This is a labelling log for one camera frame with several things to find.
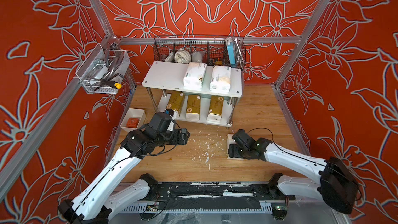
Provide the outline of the white tissue pack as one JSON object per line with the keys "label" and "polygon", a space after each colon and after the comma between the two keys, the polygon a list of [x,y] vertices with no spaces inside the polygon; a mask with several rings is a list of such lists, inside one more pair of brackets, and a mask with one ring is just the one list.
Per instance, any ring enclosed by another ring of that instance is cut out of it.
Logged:
{"label": "white tissue pack", "polygon": [[231,88],[231,68],[228,66],[214,66],[209,88],[210,91],[228,93]]}
{"label": "white tissue pack", "polygon": [[206,68],[205,63],[190,62],[183,78],[183,85],[190,89],[201,89]]}
{"label": "white tissue pack", "polygon": [[231,145],[231,144],[235,144],[235,142],[233,141],[233,139],[232,139],[232,136],[233,136],[233,134],[227,134],[227,144],[226,144],[226,147],[227,147],[227,159],[229,159],[229,160],[237,160],[237,161],[243,161],[243,158],[235,158],[235,157],[231,157],[230,155],[229,155],[229,146]]}

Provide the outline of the white tissue pack front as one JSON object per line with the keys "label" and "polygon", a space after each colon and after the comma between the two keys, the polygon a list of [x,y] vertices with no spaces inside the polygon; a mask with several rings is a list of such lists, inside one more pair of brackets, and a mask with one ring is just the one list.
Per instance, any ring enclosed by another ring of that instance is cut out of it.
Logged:
{"label": "white tissue pack front", "polygon": [[214,66],[209,88],[210,91],[228,93],[231,88],[231,68],[228,66]]}

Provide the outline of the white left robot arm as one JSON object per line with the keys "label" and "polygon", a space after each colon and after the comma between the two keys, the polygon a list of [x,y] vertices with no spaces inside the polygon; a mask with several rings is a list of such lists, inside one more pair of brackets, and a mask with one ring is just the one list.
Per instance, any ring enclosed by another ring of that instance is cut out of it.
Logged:
{"label": "white left robot arm", "polygon": [[129,132],[108,165],[95,180],[74,199],[66,199],[58,211],[70,224],[106,224],[129,204],[158,196],[158,181],[150,174],[114,194],[113,191],[130,170],[138,165],[156,147],[185,145],[190,133],[186,128],[176,128],[169,137],[165,133],[149,130]]}

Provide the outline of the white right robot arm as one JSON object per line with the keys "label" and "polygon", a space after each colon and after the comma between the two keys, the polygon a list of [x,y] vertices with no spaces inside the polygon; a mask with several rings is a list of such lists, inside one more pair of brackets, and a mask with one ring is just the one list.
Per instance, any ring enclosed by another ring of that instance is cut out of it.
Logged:
{"label": "white right robot arm", "polygon": [[228,157],[237,160],[262,160],[301,174],[290,177],[273,175],[269,184],[286,196],[303,196],[322,200],[342,214],[351,214],[360,200],[359,183],[342,160],[336,157],[321,159],[307,156],[278,145],[273,139],[255,140],[239,129],[228,138]]}

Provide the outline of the gold tissue pack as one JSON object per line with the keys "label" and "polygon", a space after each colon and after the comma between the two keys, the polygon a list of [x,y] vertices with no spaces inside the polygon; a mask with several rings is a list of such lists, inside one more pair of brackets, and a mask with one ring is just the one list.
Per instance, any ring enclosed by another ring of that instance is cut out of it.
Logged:
{"label": "gold tissue pack", "polygon": [[188,95],[186,119],[192,121],[199,121],[200,113],[201,113],[201,96],[194,94]]}
{"label": "gold tissue pack", "polygon": [[217,95],[211,96],[208,116],[207,116],[208,121],[221,122],[223,103],[224,103],[223,97]]}
{"label": "gold tissue pack", "polygon": [[184,104],[185,95],[183,92],[174,91],[166,106],[167,110],[173,110],[177,117],[180,116]]}

